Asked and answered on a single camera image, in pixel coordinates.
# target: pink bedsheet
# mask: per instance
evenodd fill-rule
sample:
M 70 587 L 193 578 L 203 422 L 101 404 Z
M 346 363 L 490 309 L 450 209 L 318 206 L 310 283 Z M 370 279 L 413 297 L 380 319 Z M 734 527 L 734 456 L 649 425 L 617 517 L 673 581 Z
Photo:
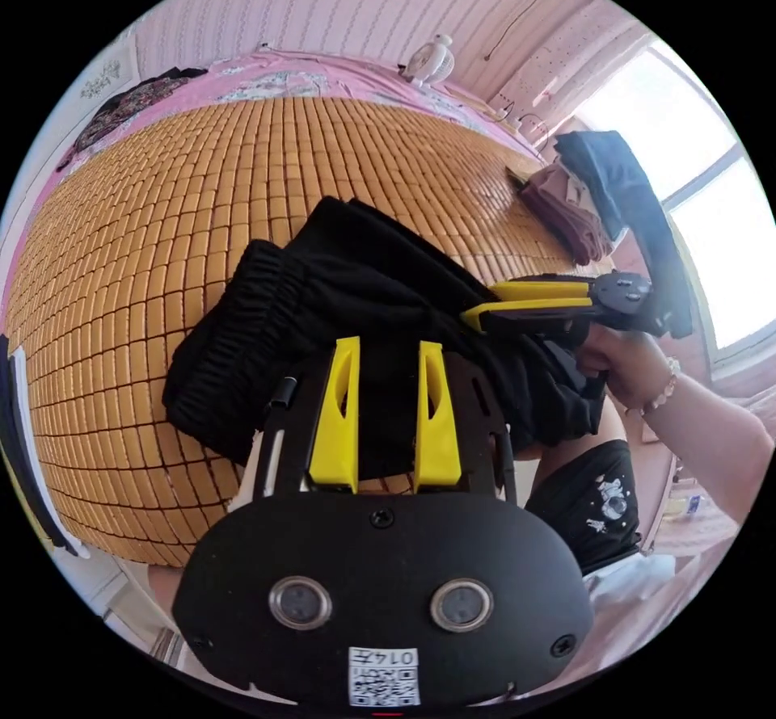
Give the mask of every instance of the pink bedsheet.
M 0 327 L 5 324 L 8 292 L 30 224 L 41 205 L 64 178 L 108 146 L 167 116 L 218 103 L 276 97 L 342 97 L 405 107 L 473 129 L 541 161 L 527 141 L 511 137 L 474 108 L 456 100 L 444 87 L 418 89 L 401 78 L 398 70 L 375 61 L 274 51 L 218 61 L 210 66 L 207 74 L 192 79 L 186 86 L 125 121 L 102 140 L 81 152 L 62 172 L 52 173 L 28 213 L 22 235 L 16 243 L 0 301 Z

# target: bamboo mat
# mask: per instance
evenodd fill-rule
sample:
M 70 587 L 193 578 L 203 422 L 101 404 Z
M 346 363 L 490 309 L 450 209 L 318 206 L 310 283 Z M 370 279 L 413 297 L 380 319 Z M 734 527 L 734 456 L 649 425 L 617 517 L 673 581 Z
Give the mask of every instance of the bamboo mat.
M 117 556 L 181 566 L 225 514 L 241 469 L 165 421 L 167 367 L 249 240 L 285 245 L 322 196 L 374 204 L 485 283 L 573 271 L 513 198 L 505 165 L 538 168 L 432 116 L 301 98 L 172 116 L 74 172 L 32 224 L 7 316 L 66 527 Z

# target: astronaut print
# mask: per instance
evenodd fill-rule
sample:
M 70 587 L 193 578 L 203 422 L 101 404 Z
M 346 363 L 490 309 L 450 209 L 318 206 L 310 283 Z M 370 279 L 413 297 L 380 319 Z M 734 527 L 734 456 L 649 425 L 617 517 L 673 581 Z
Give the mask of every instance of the astronaut print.
M 596 478 L 598 484 L 598 492 L 601 494 L 600 511 L 603 515 L 602 519 L 588 518 L 586 524 L 589 528 L 592 528 L 596 533 L 606 533 L 607 521 L 609 523 L 615 520 L 621 519 L 622 516 L 628 510 L 628 497 L 631 492 L 629 490 L 622 489 L 622 479 L 620 477 L 606 481 L 601 475 Z M 594 501 L 590 502 L 591 506 L 596 506 Z

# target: qr code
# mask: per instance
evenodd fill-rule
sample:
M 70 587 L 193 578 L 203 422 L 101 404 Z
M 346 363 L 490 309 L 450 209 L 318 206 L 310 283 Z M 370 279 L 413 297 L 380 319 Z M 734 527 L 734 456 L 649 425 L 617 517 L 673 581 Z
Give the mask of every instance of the qr code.
M 357 649 L 348 657 L 350 705 L 420 705 L 416 649 Z

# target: black cable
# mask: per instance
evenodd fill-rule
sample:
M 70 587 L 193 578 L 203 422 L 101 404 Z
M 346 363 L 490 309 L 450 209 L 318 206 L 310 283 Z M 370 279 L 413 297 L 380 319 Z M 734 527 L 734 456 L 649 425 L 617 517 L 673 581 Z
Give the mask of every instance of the black cable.
M 499 38 L 499 40 L 498 40 L 498 42 L 496 43 L 496 45 L 495 45 L 495 46 L 494 46 L 494 47 L 493 47 L 493 48 L 492 48 L 492 49 L 491 49 L 491 50 L 490 50 L 490 51 L 489 51 L 489 52 L 488 52 L 488 53 L 485 55 L 485 57 L 484 57 L 484 58 L 485 58 L 485 62 L 489 62 L 489 61 L 491 60 L 491 55 L 492 55 L 492 54 L 493 54 L 493 52 L 494 52 L 494 51 L 495 51 L 495 50 L 496 50 L 496 49 L 497 49 L 497 48 L 498 48 L 498 47 L 501 45 L 501 41 L 502 41 L 502 40 L 503 40 L 503 39 L 504 39 L 504 38 L 507 36 L 507 33 L 508 33 L 508 32 L 509 32 L 511 29 L 512 29 L 512 26 L 514 25 L 514 23 L 515 23 L 515 22 L 516 22 L 516 21 L 517 21 L 517 20 L 518 20 L 518 19 L 519 19 L 521 16 L 523 16 L 523 15 L 525 14 L 525 12 L 526 12 L 526 11 L 529 11 L 531 8 L 533 8 L 533 7 L 534 7 L 534 5 L 536 5 L 536 3 L 537 3 L 538 1 L 539 1 L 539 0 L 532 0 L 532 1 L 530 2 L 530 4 L 529 4 L 528 6 L 526 6 L 526 7 L 525 7 L 525 8 L 524 8 L 524 9 L 523 9 L 523 10 L 522 10 L 522 11 L 521 11 L 521 12 L 520 12 L 520 13 L 519 13 L 519 14 L 518 14 L 518 15 L 517 15 L 517 16 L 516 16 L 516 17 L 515 17 L 515 18 L 514 18 L 514 19 L 513 19 L 511 22 L 510 22 L 510 23 L 509 23 L 509 25 L 507 26 L 507 28 L 506 28 L 506 29 L 504 30 L 504 32 L 501 34 L 501 37 Z
M 503 116 L 501 116 L 500 119 L 489 119 L 484 113 L 480 113 L 482 118 L 487 121 L 489 124 L 500 124 L 502 121 L 505 121 L 509 118 L 509 114 L 512 112 L 513 108 L 515 107 L 515 101 L 513 100 L 507 107 L 506 107 L 506 113 L 504 113 Z
M 547 142 L 541 148 L 534 149 L 536 153 L 541 153 L 550 144 L 550 128 L 547 126 L 547 122 L 540 116 L 537 116 L 535 113 L 524 113 L 520 117 L 520 121 L 522 121 L 526 116 L 533 116 L 534 119 L 536 119 L 537 121 L 541 121 L 544 124 Z

